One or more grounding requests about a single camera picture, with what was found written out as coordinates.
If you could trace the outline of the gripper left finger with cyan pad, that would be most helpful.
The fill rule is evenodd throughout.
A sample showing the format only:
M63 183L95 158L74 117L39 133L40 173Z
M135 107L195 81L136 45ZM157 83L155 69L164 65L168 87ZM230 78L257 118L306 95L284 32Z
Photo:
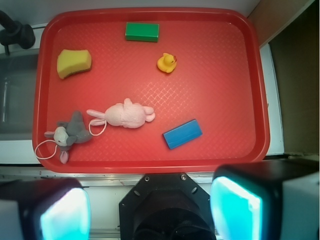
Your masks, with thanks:
M2 240L87 240L90 227L89 196L75 178L0 184Z

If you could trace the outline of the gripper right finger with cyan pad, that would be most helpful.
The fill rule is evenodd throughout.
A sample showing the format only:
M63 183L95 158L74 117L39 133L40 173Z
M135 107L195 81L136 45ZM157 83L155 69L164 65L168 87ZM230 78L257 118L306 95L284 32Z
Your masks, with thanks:
M320 164L273 159L221 165L213 175L210 210L224 240L317 240Z

